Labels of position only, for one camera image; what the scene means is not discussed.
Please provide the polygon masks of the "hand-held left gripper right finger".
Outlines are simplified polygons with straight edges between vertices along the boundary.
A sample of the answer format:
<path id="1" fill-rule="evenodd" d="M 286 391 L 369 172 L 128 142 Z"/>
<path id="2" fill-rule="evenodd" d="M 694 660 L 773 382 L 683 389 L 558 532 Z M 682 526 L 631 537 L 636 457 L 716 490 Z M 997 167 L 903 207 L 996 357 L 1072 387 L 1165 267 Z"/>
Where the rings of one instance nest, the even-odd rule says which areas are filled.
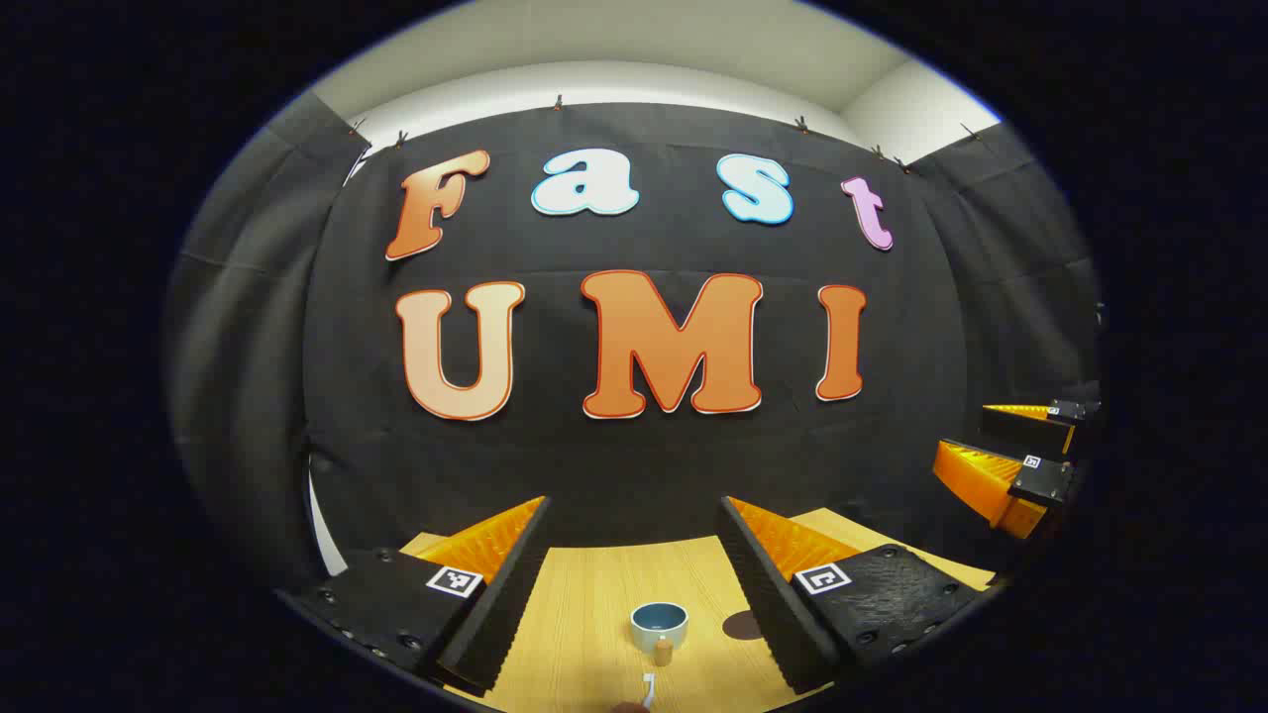
<path id="1" fill-rule="evenodd" d="M 779 670 L 803 694 L 893 675 L 992 601 L 905 546 L 856 548 L 742 500 L 716 537 Z"/>

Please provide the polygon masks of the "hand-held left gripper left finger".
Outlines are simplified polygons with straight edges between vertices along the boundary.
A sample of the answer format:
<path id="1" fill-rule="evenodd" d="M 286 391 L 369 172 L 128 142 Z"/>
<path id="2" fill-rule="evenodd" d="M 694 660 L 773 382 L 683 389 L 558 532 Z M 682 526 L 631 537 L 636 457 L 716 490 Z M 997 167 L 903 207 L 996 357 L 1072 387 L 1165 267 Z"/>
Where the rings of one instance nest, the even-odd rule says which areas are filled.
<path id="1" fill-rule="evenodd" d="M 467 694 L 495 688 L 552 546 L 539 496 L 415 551 L 353 551 L 297 594 L 297 610 L 404 676 Z"/>

